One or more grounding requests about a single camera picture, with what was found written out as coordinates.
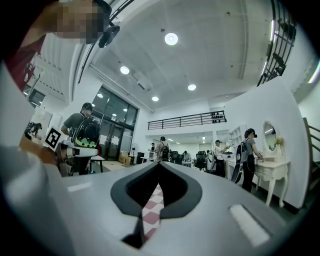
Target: checkered fabric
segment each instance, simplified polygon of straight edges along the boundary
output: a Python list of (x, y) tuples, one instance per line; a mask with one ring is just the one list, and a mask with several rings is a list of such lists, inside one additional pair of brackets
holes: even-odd
[(164, 208), (164, 195), (158, 184), (148, 203), (142, 209), (145, 240), (148, 240), (159, 227), (162, 208)]

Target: red shirt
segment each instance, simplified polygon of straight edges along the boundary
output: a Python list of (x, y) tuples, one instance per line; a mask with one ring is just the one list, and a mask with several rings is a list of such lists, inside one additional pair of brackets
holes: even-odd
[(18, 23), (18, 28), (12, 27), (11, 25), (3, 26), (5, 27), (3, 34), (6, 35), (7, 30), (8, 35), (8, 39), (4, 43), (4, 59), (13, 80), (21, 91), (23, 91), (34, 73), (35, 67), (31, 65), (31, 61), (36, 53), (40, 54), (46, 36), (44, 35), (38, 41), (22, 48), (20, 48), (21, 43), (44, 8), (56, 1), (57, 0), (22, 1), (19, 3), (19, 8), (12, 6), (12, 9), (8, 9), (14, 10), (14, 16), (18, 17), (20, 22)]

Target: round ceiling light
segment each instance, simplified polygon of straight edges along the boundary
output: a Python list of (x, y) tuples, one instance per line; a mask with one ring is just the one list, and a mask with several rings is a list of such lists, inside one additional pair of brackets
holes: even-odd
[(164, 41), (167, 45), (174, 46), (178, 42), (178, 36), (175, 33), (166, 34)]
[(121, 73), (124, 74), (124, 75), (127, 75), (127, 74), (129, 74), (129, 72), (130, 72), (129, 68), (127, 68), (126, 66), (120, 67), (120, 71), (121, 71)]
[(194, 91), (196, 88), (197, 88), (197, 87), (196, 87), (195, 84), (190, 84), (190, 85), (188, 86), (188, 89), (189, 89), (190, 91)]

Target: white vanity table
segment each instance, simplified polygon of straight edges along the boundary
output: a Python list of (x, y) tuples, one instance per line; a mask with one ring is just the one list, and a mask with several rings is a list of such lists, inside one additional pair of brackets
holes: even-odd
[(283, 207), (284, 197), (288, 188), (288, 165), (290, 161), (286, 159), (284, 150), (280, 145), (276, 145), (276, 139), (279, 138), (279, 131), (269, 122), (265, 122), (264, 130), (264, 154), (263, 162), (258, 161), (255, 166), (255, 175), (258, 177), (256, 189), (258, 190), (261, 178), (269, 182), (268, 196), (265, 204), (269, 206), (277, 180), (284, 178), (282, 192), (279, 198), (279, 206)]

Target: fan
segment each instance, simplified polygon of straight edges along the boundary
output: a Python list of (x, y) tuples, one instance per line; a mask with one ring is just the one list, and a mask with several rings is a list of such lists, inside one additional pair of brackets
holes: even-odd
[(138, 154), (138, 152), (139, 152), (139, 145), (137, 143), (132, 143), (130, 154), (132, 156), (136, 156)]

